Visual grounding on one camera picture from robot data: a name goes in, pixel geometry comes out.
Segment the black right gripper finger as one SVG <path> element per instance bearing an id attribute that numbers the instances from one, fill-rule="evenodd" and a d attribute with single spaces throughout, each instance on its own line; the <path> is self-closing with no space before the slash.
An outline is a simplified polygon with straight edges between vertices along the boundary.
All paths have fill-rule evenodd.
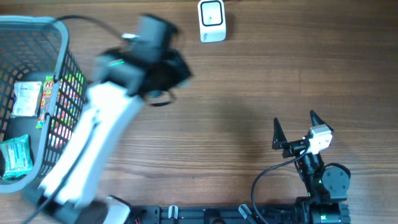
<path id="1" fill-rule="evenodd" d="M 287 139 L 280 125 L 279 119 L 274 118 L 274 133 L 272 140 L 272 148 L 274 150 L 284 149 L 287 145 Z"/>
<path id="2" fill-rule="evenodd" d="M 329 126 L 326 122 L 324 122 L 324 120 L 322 120 L 314 110 L 310 111 L 310 119 L 313 126 L 326 125 L 331 132 L 334 132 L 334 129 L 331 126 Z"/>

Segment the Haribo gummy candy bag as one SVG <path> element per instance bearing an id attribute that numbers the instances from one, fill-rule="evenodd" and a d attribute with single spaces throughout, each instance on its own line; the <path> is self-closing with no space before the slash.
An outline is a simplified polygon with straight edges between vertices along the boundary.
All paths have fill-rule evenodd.
<path id="1" fill-rule="evenodd" d="M 49 110 L 49 104 L 53 89 L 53 77 L 47 76 L 42 89 L 42 98 L 40 101 L 40 114 L 36 125 L 37 129 L 41 129 L 45 123 L 45 114 Z"/>

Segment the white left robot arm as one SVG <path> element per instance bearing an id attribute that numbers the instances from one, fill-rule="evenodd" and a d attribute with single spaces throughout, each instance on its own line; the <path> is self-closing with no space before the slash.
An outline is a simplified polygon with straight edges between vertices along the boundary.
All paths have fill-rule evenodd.
<path id="1" fill-rule="evenodd" d="M 123 44 L 99 54 L 83 110 L 72 137 L 50 172 L 24 195 L 60 223 L 127 223 L 128 203 L 96 198 L 103 169 L 126 127 L 154 99 L 188 82 L 192 73 L 172 47 L 176 25 L 144 14 L 136 34 L 123 34 Z"/>

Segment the white paper tissue pack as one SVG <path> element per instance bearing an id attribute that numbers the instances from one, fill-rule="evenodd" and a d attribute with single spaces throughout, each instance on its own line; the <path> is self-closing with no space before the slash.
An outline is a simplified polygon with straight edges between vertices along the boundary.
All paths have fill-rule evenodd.
<path id="1" fill-rule="evenodd" d="M 11 117 L 33 117 L 39 110 L 42 82 L 15 82 Z"/>

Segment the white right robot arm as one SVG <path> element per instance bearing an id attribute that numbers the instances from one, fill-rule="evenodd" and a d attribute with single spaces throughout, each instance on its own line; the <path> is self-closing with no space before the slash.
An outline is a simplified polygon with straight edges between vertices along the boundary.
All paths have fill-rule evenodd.
<path id="1" fill-rule="evenodd" d="M 334 130 L 313 110 L 312 127 L 299 140 L 288 141 L 282 126 L 274 118 L 272 148 L 282 150 L 283 158 L 292 158 L 307 190 L 306 197 L 297 197 L 292 211 L 293 223 L 349 223 L 347 200 L 351 172 L 338 163 L 325 164 L 321 152 L 330 147 Z"/>

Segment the teal wet wipes pack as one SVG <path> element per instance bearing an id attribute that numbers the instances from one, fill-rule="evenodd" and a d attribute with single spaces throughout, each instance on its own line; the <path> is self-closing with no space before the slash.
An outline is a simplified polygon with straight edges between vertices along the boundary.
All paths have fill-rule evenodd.
<path id="1" fill-rule="evenodd" d="M 1 153 L 5 162 L 1 174 L 3 179 L 17 179 L 33 169 L 29 140 L 29 135 L 25 134 L 1 143 Z"/>

